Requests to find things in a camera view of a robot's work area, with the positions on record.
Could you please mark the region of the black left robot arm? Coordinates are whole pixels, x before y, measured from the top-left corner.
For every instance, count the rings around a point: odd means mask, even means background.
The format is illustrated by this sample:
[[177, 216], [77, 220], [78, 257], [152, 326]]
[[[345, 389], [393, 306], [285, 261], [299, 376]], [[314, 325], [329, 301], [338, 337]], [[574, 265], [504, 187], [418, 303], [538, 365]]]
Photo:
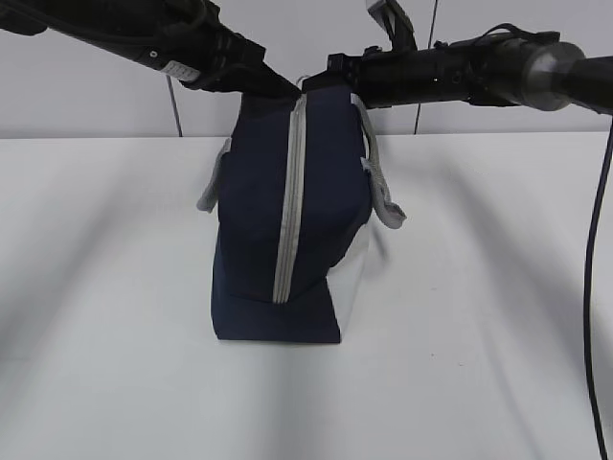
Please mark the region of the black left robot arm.
[[162, 72], [191, 90], [290, 99], [297, 86], [264, 61], [260, 44], [227, 28], [212, 1], [4, 1], [1, 27], [47, 30]]

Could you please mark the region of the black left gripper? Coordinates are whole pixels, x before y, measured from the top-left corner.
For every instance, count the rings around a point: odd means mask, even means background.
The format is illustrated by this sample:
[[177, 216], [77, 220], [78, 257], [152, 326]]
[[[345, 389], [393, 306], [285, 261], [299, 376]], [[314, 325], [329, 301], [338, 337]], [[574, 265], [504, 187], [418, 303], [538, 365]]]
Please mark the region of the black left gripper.
[[161, 71], [192, 90], [296, 99], [301, 90], [265, 63], [265, 49], [224, 26], [211, 1], [167, 1], [158, 37]]

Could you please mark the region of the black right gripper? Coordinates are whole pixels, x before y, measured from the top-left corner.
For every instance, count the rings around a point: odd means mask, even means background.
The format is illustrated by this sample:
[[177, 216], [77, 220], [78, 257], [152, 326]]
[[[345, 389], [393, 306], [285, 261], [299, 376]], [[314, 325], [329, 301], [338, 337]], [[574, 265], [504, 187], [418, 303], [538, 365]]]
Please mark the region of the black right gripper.
[[411, 105], [403, 77], [411, 57], [409, 49], [384, 52], [377, 46], [367, 48], [360, 56], [330, 54], [323, 72], [304, 79], [302, 92], [344, 86], [368, 108]]

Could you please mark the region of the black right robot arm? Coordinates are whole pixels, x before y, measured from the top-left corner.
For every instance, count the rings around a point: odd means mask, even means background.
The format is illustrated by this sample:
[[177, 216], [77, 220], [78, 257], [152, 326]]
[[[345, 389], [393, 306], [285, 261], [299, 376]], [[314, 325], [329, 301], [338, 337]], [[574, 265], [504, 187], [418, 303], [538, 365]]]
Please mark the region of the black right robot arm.
[[464, 102], [558, 111], [570, 104], [612, 112], [612, 58], [587, 57], [558, 32], [529, 33], [500, 24], [486, 33], [429, 49], [367, 49], [334, 54], [305, 91], [346, 85], [369, 108]]

